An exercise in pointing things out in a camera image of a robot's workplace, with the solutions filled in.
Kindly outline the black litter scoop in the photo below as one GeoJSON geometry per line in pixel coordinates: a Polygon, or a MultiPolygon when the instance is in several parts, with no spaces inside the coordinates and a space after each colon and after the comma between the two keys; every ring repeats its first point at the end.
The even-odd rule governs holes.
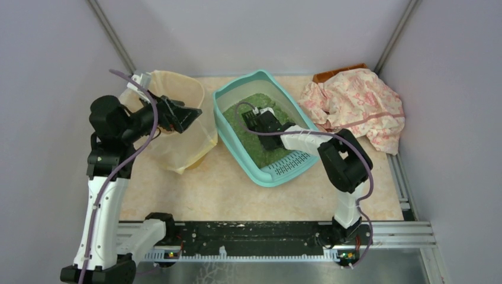
{"type": "Polygon", "coordinates": [[[247,111],[242,114],[243,121],[248,130],[259,132],[261,122],[259,121],[260,113],[255,114],[253,111],[247,111]]]}

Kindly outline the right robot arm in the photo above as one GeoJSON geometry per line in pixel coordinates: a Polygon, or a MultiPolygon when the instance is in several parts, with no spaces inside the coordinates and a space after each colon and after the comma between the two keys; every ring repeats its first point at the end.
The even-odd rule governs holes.
{"type": "Polygon", "coordinates": [[[280,123],[270,108],[255,108],[242,114],[249,132],[258,135],[266,151],[296,150],[320,158],[331,184],[337,189],[337,205],[332,228],[318,242],[323,246],[346,243],[356,237],[361,224],[358,199],[373,164],[347,129],[323,133],[302,128],[293,122],[280,123]]]}

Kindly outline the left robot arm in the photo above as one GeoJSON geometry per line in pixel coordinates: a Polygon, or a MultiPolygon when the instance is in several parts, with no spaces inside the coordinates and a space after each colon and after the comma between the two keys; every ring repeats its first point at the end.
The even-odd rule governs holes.
{"type": "Polygon", "coordinates": [[[182,133],[202,114],[166,96],[152,96],[136,112],[112,95],[94,100],[89,121],[94,129],[88,156],[88,206],[81,243],[70,266],[60,272],[64,283],[132,283],[137,266],[158,243],[176,238],[173,216],[149,214],[125,242],[118,244],[123,197],[128,189],[142,137],[152,141],[158,128],[182,133]]]}

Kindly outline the teal litter box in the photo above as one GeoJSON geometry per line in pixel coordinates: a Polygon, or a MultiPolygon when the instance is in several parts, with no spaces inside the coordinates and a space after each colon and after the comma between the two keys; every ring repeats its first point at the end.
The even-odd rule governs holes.
{"type": "Polygon", "coordinates": [[[275,187],[306,172],[319,158],[289,150],[284,157],[264,164],[251,157],[245,138],[257,142],[265,154],[284,149],[278,136],[287,126],[314,129],[315,125],[295,99],[265,70],[241,76],[213,92],[214,118],[218,134],[250,179],[259,186],[275,187]]]}

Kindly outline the brown wooden box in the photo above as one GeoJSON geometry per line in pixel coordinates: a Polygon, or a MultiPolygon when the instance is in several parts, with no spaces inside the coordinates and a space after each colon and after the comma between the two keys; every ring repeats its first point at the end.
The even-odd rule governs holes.
{"type": "Polygon", "coordinates": [[[367,69],[367,68],[368,67],[367,67],[366,64],[359,63],[359,64],[355,64],[355,65],[352,65],[352,66],[343,67],[343,68],[340,68],[340,69],[335,69],[335,70],[330,70],[330,71],[326,71],[326,72],[322,72],[322,73],[317,73],[317,74],[315,74],[313,76],[312,81],[314,83],[324,83],[327,80],[329,80],[330,78],[332,78],[333,76],[336,76],[340,72],[344,72],[344,71],[348,71],[348,70],[354,70],[354,69],[367,69]]]}

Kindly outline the bin with beige bag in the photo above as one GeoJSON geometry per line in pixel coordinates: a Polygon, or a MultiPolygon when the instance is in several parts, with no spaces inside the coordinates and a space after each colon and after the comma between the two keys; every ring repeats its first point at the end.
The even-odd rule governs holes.
{"type": "Polygon", "coordinates": [[[155,70],[135,71],[135,83],[128,83],[120,102],[132,112],[149,104],[137,89],[141,85],[156,101],[159,132],[145,149],[162,169],[182,174],[212,150],[218,141],[214,104],[203,85],[179,73],[155,70]]]}

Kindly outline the pink patterned cloth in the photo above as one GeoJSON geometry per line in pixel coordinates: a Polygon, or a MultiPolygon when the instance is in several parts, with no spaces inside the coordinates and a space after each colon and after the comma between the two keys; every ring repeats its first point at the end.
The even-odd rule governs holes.
{"type": "Polygon", "coordinates": [[[308,83],[298,104],[322,131],[345,128],[366,137],[378,151],[396,155],[405,126],[398,93],[369,69],[342,71],[323,83],[308,83]]]}

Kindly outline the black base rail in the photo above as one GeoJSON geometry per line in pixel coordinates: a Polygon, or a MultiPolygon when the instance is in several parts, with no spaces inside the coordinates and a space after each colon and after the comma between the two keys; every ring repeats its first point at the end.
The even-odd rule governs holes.
{"type": "Polygon", "coordinates": [[[436,247],[432,227],[419,221],[363,223],[342,240],[332,221],[180,221],[157,243],[146,262],[355,263],[365,249],[436,247]]]}

